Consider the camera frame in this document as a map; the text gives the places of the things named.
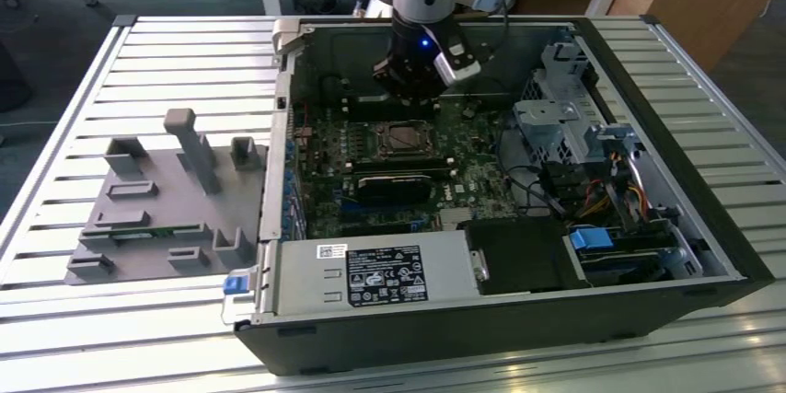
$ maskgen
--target warning symbols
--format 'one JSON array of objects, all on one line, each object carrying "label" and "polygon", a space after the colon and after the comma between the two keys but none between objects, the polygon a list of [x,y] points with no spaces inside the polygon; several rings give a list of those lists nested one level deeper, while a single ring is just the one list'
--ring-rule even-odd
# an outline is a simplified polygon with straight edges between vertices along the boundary
[{"label": "warning symbols", "polygon": [[354,307],[429,300],[421,246],[348,250],[346,258]]}]

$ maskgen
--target barcode label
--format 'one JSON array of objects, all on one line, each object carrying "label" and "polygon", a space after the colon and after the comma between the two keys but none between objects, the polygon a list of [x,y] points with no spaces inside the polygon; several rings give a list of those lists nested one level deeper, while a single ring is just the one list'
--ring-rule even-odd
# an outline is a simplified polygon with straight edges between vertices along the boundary
[{"label": "barcode label", "polygon": [[346,244],[320,244],[316,246],[316,257],[322,260],[327,258],[343,258],[346,254]]}]

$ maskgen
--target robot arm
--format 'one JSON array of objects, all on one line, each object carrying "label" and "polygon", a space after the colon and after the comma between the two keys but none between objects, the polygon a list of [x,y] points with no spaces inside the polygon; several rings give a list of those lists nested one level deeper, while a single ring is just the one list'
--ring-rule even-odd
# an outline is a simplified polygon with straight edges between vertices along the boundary
[{"label": "robot arm", "polygon": [[[494,9],[501,0],[458,0]],[[393,0],[393,37],[375,79],[405,104],[430,103],[445,89],[481,73],[478,54],[454,19],[457,0]]]}]

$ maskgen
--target metal frame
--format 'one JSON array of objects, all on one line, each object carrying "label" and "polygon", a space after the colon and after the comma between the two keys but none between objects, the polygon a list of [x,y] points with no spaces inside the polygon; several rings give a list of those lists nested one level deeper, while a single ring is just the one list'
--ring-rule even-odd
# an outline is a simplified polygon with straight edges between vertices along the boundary
[{"label": "metal frame", "polygon": [[[252,29],[260,21],[271,18],[140,17],[140,23],[183,24],[182,29],[207,22],[212,31],[166,34],[171,39],[187,35],[214,43],[122,44],[128,36],[136,39],[139,34],[156,33],[131,32],[126,27],[111,30],[0,227],[0,244],[8,246],[0,259],[4,390],[292,388],[332,393],[355,388],[389,392],[537,387],[655,392],[765,388],[786,383],[786,191],[784,184],[764,186],[766,181],[786,180],[780,157],[737,118],[738,111],[715,88],[699,88],[713,84],[691,67],[679,47],[637,17],[598,18],[594,24],[778,278],[733,305],[694,312],[635,340],[381,367],[328,378],[278,378],[222,322],[222,276],[62,285],[80,217],[90,212],[106,171],[103,160],[94,156],[106,147],[108,131],[147,133],[150,118],[162,116],[176,100],[191,102],[198,113],[211,114],[206,119],[214,145],[235,134],[250,134],[260,143],[268,140],[262,117],[267,114],[252,111],[267,106],[266,100],[274,97],[272,83],[255,80],[262,74],[236,67],[224,69],[224,81],[190,72],[188,84],[139,90],[103,88],[104,80],[116,83],[127,78],[114,75],[115,58],[144,53],[162,57],[175,52],[188,58],[206,58],[206,52],[222,57],[234,57],[238,52],[255,57],[272,55],[267,31],[220,31],[223,22]],[[216,40],[246,43],[224,45]],[[160,82],[183,78],[178,75],[182,71],[167,71],[171,77],[164,71],[151,73],[158,73],[152,77]],[[625,121],[619,105],[611,104],[610,110]],[[140,138],[146,146],[166,148],[174,143],[159,133]],[[248,314],[254,301],[239,299],[232,307],[239,315]],[[31,376],[44,368],[47,376]]]}]

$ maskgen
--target green circuit board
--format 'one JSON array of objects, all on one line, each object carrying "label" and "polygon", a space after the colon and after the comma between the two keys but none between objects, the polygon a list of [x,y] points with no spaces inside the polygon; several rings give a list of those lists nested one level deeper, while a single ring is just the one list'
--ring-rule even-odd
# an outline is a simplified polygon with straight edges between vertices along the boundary
[{"label": "green circuit board", "polygon": [[[431,232],[446,229],[445,209],[467,208],[475,219],[517,215],[517,202],[494,151],[499,113],[467,115],[462,98],[439,101],[433,121],[348,122],[324,118],[296,130],[308,238]],[[394,156],[451,158],[451,176],[435,179],[427,201],[370,210],[357,200],[354,165]]]}]

